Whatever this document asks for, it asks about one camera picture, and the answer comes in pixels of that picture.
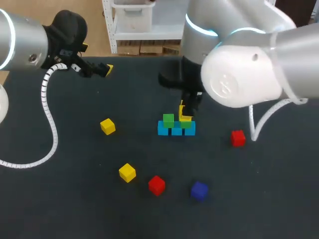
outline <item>stacked blocks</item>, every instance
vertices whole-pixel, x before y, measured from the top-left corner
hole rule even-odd
[[[155,176],[149,182],[149,190],[156,196],[159,196],[165,190],[165,181]]]
[[[106,119],[100,123],[101,129],[106,135],[109,135],[115,131],[115,125],[110,119]]]
[[[231,132],[231,143],[234,147],[242,147],[245,145],[246,138],[244,131],[237,130]]]
[[[119,169],[119,173],[120,177],[123,178],[124,181],[127,183],[129,183],[133,178],[136,177],[135,169],[128,163]]]
[[[197,201],[204,201],[208,193],[208,186],[206,184],[196,182],[191,188],[190,195],[195,198]]]
[[[169,135],[169,128],[171,128],[171,135],[181,136],[183,135],[183,129],[185,136],[194,136],[196,132],[195,121],[192,121],[192,116],[183,116],[184,105],[181,101],[178,110],[178,120],[174,121],[174,114],[164,114],[163,121],[158,123],[158,135]]]

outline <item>robot logo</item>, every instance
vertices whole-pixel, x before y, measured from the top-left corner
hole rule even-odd
[[[216,95],[224,99],[232,97],[238,90],[236,78],[230,74],[221,74],[211,79],[210,86]]]
[[[229,88],[229,83],[227,81],[220,81],[221,85],[221,92],[224,93],[225,95],[228,95],[231,93],[231,90]]]

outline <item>green block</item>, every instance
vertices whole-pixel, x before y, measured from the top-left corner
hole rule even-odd
[[[164,128],[174,128],[174,114],[163,114]]]
[[[181,121],[180,127],[181,128],[191,128],[191,121]]]

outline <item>yellow block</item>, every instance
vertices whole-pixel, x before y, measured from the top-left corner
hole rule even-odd
[[[106,74],[106,77],[111,73],[111,71],[113,70],[113,65],[110,65],[110,64],[107,64],[109,67],[110,67],[110,69],[109,69],[109,71],[108,71],[108,73]]]
[[[179,111],[178,111],[178,117],[179,121],[191,121],[192,116],[183,116],[183,108],[184,106],[180,105],[179,106]]]
[[[119,173],[120,177],[123,178],[124,181],[127,183],[129,183],[133,178],[136,177],[135,169],[128,163],[119,169]]]
[[[115,125],[110,119],[106,119],[100,123],[101,129],[106,135],[109,135],[115,131]]]

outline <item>wooden floor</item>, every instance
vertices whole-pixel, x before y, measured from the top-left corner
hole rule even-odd
[[[88,25],[85,42],[89,44],[83,56],[110,56],[111,49],[102,16],[102,0],[0,0],[0,8],[7,12],[27,16],[50,25],[54,16],[63,9],[76,12],[84,17]],[[0,71],[0,84],[8,72]]]

